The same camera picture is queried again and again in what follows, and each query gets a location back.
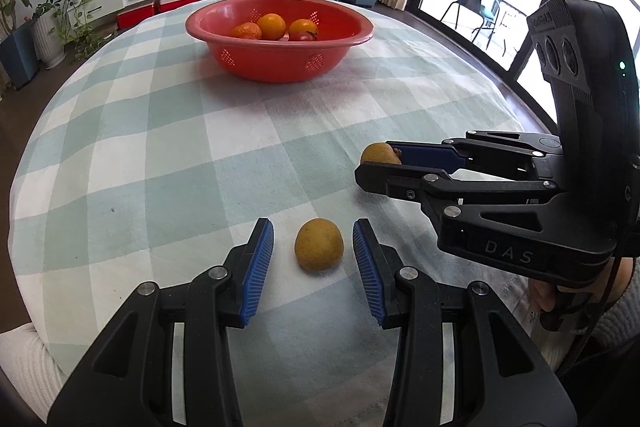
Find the person's right hand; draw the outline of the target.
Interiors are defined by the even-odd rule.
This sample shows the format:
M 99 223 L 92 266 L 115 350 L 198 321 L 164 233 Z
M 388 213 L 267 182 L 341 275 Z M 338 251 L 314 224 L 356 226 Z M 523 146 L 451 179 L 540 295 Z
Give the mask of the person's right hand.
M 596 301 L 599 301 L 605 293 L 605 288 L 606 285 L 608 285 L 608 279 L 612 274 L 615 261 L 620 262 L 620 265 L 617 268 L 612 289 L 608 294 L 608 300 L 606 300 L 607 303 L 615 303 L 617 299 L 620 299 L 620 297 L 623 296 L 623 293 L 628 288 L 632 276 L 634 275 L 634 264 L 636 263 L 634 258 L 625 257 L 620 259 L 611 259 L 597 280 L 585 288 L 568 288 L 551 285 L 537 280 L 529 280 L 529 302 L 535 312 L 551 312 L 561 296 L 570 294 L 588 294 L 590 296 L 589 302 L 595 303 Z

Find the white knit sleeve forearm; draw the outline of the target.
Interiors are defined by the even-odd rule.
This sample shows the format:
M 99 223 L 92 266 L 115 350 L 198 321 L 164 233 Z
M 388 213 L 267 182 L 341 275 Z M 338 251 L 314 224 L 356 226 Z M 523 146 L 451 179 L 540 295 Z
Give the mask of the white knit sleeve forearm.
M 32 323 L 0 335 L 1 368 L 21 398 L 46 421 L 65 377 Z

